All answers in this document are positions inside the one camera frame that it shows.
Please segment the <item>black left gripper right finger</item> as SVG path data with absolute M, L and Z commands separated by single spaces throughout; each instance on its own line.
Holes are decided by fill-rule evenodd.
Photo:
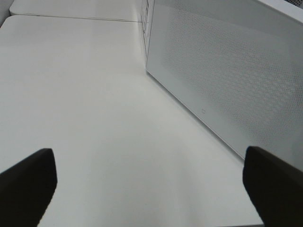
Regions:
M 242 182 L 266 227 L 303 225 L 303 173 L 266 150 L 246 150 Z

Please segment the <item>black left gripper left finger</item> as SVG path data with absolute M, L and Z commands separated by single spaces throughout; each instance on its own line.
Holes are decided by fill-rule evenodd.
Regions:
M 0 225 L 39 225 L 57 187 L 51 148 L 43 148 L 0 174 Z

